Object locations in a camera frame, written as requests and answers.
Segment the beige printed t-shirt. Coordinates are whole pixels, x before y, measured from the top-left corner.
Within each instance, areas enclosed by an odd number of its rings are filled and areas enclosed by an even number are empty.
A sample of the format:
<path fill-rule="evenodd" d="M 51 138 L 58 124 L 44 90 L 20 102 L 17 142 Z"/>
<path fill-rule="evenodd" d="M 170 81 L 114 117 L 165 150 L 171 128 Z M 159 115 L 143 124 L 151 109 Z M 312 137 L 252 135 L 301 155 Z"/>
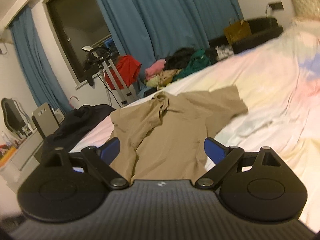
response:
<path fill-rule="evenodd" d="M 206 172 L 204 140 L 247 111 L 235 86 L 178 95 L 159 92 L 111 113 L 111 137 L 119 139 L 120 152 L 110 166 L 130 183 L 195 182 Z"/>

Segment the black clothes pile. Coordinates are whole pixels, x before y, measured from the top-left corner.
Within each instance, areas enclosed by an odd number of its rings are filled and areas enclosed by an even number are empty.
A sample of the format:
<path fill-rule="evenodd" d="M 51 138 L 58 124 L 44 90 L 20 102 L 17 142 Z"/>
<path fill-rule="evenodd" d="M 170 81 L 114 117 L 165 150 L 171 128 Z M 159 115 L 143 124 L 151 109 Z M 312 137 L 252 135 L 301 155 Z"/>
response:
<path fill-rule="evenodd" d="M 163 70 L 184 69 L 187 67 L 192 57 L 201 58 L 202 56 L 208 58 L 209 63 L 215 63 L 217 61 L 217 51 L 214 48 L 195 50 L 191 47 L 185 47 L 165 58 Z"/>

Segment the black garment on bed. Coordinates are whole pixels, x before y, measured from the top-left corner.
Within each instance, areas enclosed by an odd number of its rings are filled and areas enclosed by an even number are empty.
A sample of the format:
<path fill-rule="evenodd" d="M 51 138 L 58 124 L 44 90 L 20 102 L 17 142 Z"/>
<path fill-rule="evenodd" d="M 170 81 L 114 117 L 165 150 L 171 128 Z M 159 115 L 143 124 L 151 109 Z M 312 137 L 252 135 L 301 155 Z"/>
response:
<path fill-rule="evenodd" d="M 41 159 L 45 159 L 57 147 L 69 152 L 113 111 L 115 111 L 113 107 L 102 104 L 83 105 L 79 109 L 68 112 L 59 128 L 44 139 Z"/>

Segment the beige black chair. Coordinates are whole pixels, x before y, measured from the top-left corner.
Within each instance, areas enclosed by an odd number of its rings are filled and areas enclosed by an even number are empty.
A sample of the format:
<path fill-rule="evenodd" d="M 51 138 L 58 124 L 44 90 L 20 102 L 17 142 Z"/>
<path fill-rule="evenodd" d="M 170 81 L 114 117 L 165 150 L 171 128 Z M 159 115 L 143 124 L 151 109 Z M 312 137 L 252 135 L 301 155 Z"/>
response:
<path fill-rule="evenodd" d="M 49 135 L 54 134 L 60 127 L 60 124 L 48 103 L 42 104 L 33 111 L 31 119 L 42 139 L 46 139 Z"/>

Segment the silver tripod stand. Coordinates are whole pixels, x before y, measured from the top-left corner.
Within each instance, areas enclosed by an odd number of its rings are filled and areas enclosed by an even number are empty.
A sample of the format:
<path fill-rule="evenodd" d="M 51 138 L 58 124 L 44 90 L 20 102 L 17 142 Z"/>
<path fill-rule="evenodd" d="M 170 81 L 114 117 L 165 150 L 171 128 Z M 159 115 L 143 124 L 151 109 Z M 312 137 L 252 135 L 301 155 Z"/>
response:
<path fill-rule="evenodd" d="M 86 60 L 84 63 L 84 75 L 89 84 L 93 81 L 93 75 L 97 74 L 97 77 L 103 82 L 105 88 L 112 94 L 115 101 L 120 108 L 129 105 L 137 100 L 135 94 L 129 90 L 129 86 L 126 85 L 125 81 L 121 77 L 116 65 L 112 61 L 112 50 L 104 47 L 90 46 L 82 47 L 82 50 L 87 52 Z M 112 88 L 108 85 L 105 75 L 110 79 L 114 90 L 117 92 L 119 101 L 112 92 Z"/>

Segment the wavy black mirror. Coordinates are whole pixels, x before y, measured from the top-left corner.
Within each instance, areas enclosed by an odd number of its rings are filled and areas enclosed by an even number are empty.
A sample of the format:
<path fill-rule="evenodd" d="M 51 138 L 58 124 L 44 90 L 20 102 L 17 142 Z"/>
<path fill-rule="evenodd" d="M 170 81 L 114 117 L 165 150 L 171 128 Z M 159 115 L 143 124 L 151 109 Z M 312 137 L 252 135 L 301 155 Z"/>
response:
<path fill-rule="evenodd" d="M 25 122 L 20 115 L 14 101 L 9 98 L 3 98 L 1 100 L 1 108 L 3 111 L 4 124 L 6 128 L 13 134 L 17 135 L 19 138 L 25 136 L 23 128 L 25 127 Z"/>

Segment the pastel tie-dye bed sheet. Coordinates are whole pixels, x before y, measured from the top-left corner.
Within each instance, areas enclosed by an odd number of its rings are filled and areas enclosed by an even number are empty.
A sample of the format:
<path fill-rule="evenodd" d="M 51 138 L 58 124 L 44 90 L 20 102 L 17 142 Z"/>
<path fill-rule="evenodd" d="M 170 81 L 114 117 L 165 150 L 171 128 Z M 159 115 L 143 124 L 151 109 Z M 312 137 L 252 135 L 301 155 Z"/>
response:
<path fill-rule="evenodd" d="M 275 39 L 165 88 L 172 95 L 236 86 L 248 108 L 216 135 L 247 151 L 271 147 L 305 185 L 300 220 L 319 230 L 319 22 L 301 18 Z"/>

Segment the left blue curtain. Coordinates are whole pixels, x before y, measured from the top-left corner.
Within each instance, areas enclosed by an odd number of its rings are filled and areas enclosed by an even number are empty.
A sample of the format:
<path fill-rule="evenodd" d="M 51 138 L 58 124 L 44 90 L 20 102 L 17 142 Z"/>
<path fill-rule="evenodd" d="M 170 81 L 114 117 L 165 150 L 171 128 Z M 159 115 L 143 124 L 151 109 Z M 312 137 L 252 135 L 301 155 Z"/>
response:
<path fill-rule="evenodd" d="M 9 25 L 24 78 L 37 106 L 48 103 L 66 114 L 72 110 L 44 52 L 29 6 Z"/>

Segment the blue curtain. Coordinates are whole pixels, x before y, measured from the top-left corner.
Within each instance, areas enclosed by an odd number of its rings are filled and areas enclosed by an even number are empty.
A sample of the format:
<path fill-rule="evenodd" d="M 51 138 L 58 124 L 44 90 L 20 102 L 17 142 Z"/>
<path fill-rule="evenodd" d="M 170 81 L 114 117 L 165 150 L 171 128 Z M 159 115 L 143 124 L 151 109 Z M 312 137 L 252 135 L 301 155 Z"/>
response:
<path fill-rule="evenodd" d="M 48 103 L 66 114 L 72 110 L 44 52 L 29 6 L 9 25 L 24 78 L 37 106 Z"/>
<path fill-rule="evenodd" d="M 238 0 L 96 0 L 122 55 L 142 70 L 178 49 L 204 49 L 243 18 Z"/>

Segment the green garment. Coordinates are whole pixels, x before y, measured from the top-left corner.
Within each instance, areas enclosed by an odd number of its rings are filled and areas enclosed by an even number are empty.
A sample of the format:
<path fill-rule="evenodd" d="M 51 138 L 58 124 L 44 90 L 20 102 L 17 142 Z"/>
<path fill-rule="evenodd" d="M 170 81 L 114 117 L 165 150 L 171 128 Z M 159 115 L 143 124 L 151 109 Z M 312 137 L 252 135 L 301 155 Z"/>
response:
<path fill-rule="evenodd" d="M 182 69 L 178 74 L 176 74 L 172 81 L 175 82 L 177 80 L 183 79 L 185 77 L 188 77 L 191 74 L 194 74 L 195 72 L 201 71 L 204 68 L 210 66 L 211 61 L 210 58 L 206 55 L 206 51 L 201 49 L 193 53 L 193 55 L 190 58 L 189 63 L 187 66 Z"/>

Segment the black white patterned garment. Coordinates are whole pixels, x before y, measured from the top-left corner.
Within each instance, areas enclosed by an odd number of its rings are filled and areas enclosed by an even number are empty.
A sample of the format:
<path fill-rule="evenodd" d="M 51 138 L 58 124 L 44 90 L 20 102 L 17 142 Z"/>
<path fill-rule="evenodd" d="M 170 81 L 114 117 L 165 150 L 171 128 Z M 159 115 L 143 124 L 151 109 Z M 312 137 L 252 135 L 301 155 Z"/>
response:
<path fill-rule="evenodd" d="M 233 48 L 230 45 L 217 46 L 215 47 L 215 50 L 217 52 L 217 57 L 216 57 L 217 61 L 225 60 L 231 57 L 232 55 L 234 55 Z"/>

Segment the pink folded garment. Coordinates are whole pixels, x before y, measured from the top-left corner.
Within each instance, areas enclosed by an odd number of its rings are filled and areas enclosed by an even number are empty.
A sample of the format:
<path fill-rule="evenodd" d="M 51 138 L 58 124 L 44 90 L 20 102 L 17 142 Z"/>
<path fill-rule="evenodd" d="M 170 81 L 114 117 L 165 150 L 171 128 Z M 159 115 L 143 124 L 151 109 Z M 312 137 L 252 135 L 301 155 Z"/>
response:
<path fill-rule="evenodd" d="M 149 80 L 153 78 L 155 75 L 159 74 L 165 67 L 166 60 L 160 59 L 153 63 L 149 68 L 145 70 L 145 79 Z"/>

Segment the brown paper bag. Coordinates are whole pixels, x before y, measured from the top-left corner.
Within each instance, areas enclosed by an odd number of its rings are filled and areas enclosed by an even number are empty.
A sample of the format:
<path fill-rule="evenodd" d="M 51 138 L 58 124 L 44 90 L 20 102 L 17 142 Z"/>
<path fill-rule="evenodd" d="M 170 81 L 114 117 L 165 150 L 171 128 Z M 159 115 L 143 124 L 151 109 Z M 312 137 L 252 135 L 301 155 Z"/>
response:
<path fill-rule="evenodd" d="M 251 28 L 247 21 L 236 21 L 234 18 L 229 19 L 229 25 L 224 28 L 223 32 L 229 45 L 233 45 L 235 42 L 252 35 Z"/>

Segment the right blue curtain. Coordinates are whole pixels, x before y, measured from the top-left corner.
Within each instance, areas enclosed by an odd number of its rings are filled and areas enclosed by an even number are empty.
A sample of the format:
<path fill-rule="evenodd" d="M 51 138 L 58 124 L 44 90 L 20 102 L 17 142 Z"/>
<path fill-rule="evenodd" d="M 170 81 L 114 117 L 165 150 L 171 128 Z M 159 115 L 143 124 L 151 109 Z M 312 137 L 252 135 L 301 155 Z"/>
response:
<path fill-rule="evenodd" d="M 178 49 L 204 49 L 243 18 L 238 0 L 96 0 L 122 55 L 142 70 Z"/>

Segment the wall power socket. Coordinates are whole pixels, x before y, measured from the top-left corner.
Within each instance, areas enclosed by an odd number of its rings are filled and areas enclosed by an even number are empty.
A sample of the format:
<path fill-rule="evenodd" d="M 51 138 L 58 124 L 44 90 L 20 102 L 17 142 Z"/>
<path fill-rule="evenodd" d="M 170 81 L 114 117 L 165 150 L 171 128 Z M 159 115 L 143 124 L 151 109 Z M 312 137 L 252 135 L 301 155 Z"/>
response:
<path fill-rule="evenodd" d="M 271 8 L 272 11 L 284 10 L 284 7 L 281 1 L 268 3 L 268 6 Z"/>

